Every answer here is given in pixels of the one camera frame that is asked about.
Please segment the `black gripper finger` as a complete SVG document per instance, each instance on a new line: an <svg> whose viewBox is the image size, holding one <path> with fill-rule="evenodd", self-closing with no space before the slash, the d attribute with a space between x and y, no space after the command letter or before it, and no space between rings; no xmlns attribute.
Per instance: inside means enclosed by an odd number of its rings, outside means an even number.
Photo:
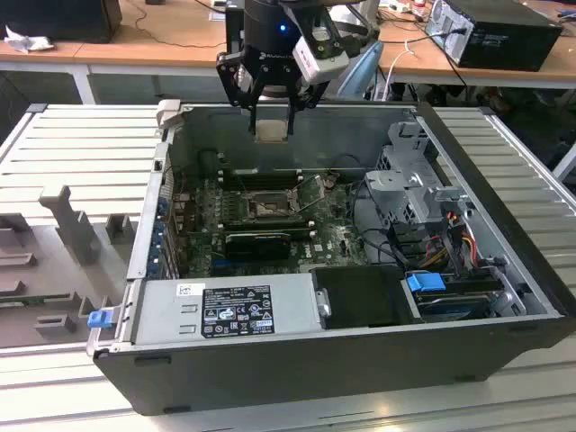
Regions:
<svg viewBox="0 0 576 432"><path fill-rule="evenodd" d="M216 71L220 81L233 107L239 107L249 111L248 131L256 133L257 124L257 101L259 98L259 83L256 82L248 90L243 90L237 81L237 74L244 66L245 51L237 53L221 53L217 57Z"/></svg>
<svg viewBox="0 0 576 432"><path fill-rule="evenodd" d="M312 85L303 94L299 94L295 85L287 86L289 100L287 117L288 134L293 134L294 132L294 121L296 113L305 109L315 108L321 97L324 95L326 89L327 84L320 83L318 85Z"/></svg>

